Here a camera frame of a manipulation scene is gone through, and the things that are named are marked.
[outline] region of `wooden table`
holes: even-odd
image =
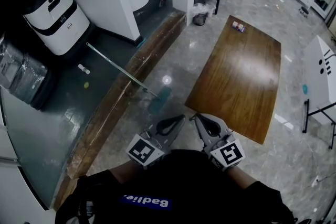
[[[236,21],[246,26],[233,29]],[[277,96],[281,44],[230,16],[185,105],[263,144]]]

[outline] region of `person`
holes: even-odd
[[[294,223],[280,192],[237,166],[222,172],[199,151],[172,150],[144,170],[129,161],[78,180],[56,224],[220,221]]]

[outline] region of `grey tiled floor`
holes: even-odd
[[[127,161],[124,150],[128,143],[155,117],[180,112],[191,116],[194,113],[184,106],[184,102],[227,18],[234,15],[282,44],[279,89],[266,141],[264,145],[259,145],[237,134],[247,155],[239,166],[256,179],[281,191],[284,203],[299,219],[321,218],[335,195],[336,175],[315,187],[311,185],[317,175],[324,178],[336,171],[336,148],[332,151],[328,149],[331,140],[329,125],[321,126],[310,120],[309,132],[301,132],[305,100],[302,93],[305,81],[302,55],[304,47],[317,34],[331,48],[335,49],[335,46],[323,20],[314,12],[307,19],[303,18],[298,12],[300,6],[296,0],[221,0],[218,14],[208,19],[204,26],[188,26],[145,81],[154,91],[159,91],[163,87],[162,78],[165,75],[172,78],[169,85],[172,94],[160,115],[148,113],[151,97],[139,91],[106,141],[89,174]],[[186,122],[173,146],[202,148],[193,123]]]

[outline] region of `mop handle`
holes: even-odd
[[[145,92],[149,92],[151,93],[153,96],[155,96],[156,98],[159,98],[155,93],[153,93],[150,89],[148,89],[148,87],[141,83],[139,80],[137,80],[134,76],[132,76],[131,74],[129,74],[126,70],[124,70],[123,68],[121,68],[120,66],[118,66],[116,63],[112,62],[109,58],[107,58],[104,54],[102,54],[100,51],[98,51],[93,45],[91,45],[90,43],[86,42],[86,45],[92,49],[93,51],[95,51],[96,53],[98,53],[102,58],[104,58],[107,62],[109,62],[111,65],[113,65],[115,68],[117,68],[119,71],[123,72],[127,77],[129,77],[131,80],[133,80],[135,83],[137,83],[138,85],[140,85],[143,90]]]

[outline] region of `blue label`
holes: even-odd
[[[132,204],[141,207],[152,208],[156,210],[172,210],[172,200],[171,199],[159,199],[148,196],[133,196],[124,195],[120,199],[121,202],[125,204]]]

